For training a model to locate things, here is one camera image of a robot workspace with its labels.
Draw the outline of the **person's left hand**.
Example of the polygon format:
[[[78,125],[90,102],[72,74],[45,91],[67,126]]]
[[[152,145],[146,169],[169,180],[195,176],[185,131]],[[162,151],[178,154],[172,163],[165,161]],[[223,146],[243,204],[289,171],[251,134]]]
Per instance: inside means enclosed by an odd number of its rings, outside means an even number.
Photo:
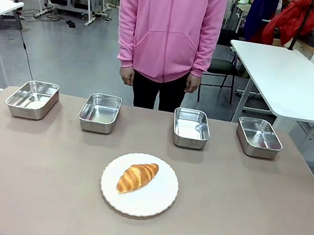
[[[201,77],[197,77],[193,75],[193,73],[189,73],[189,76],[187,78],[187,84],[184,89],[185,93],[194,93],[199,86],[201,85]]]

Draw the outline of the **person's right hand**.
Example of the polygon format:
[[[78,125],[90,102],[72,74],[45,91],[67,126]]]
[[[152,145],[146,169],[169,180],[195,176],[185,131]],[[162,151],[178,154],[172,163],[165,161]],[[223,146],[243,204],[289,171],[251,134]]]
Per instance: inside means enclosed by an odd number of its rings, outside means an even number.
[[[133,85],[134,80],[134,69],[133,67],[121,67],[119,74],[122,78],[124,84],[129,85],[130,87]]]

